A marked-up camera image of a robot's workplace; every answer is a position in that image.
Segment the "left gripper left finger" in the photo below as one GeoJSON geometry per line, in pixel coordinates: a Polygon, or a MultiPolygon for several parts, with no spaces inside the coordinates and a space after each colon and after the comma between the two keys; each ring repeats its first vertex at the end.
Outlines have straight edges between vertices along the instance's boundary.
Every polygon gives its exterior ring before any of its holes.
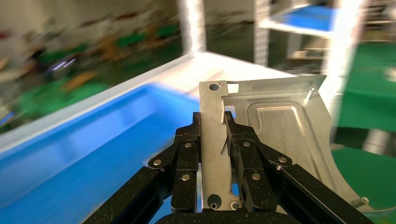
{"type": "Polygon", "coordinates": [[[173,144],[153,157],[86,220],[86,224],[148,224],[167,198],[171,214],[159,224],[176,224],[176,218],[197,213],[197,171],[201,119],[178,128],[173,144]]]}

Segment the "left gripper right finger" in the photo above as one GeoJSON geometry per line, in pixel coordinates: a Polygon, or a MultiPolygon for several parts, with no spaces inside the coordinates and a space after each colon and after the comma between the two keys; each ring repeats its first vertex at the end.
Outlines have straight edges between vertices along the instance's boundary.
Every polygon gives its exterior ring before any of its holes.
{"type": "Polygon", "coordinates": [[[254,129],[224,115],[243,208],[268,224],[369,224],[371,220],[292,159],[263,144],[254,129]]]}

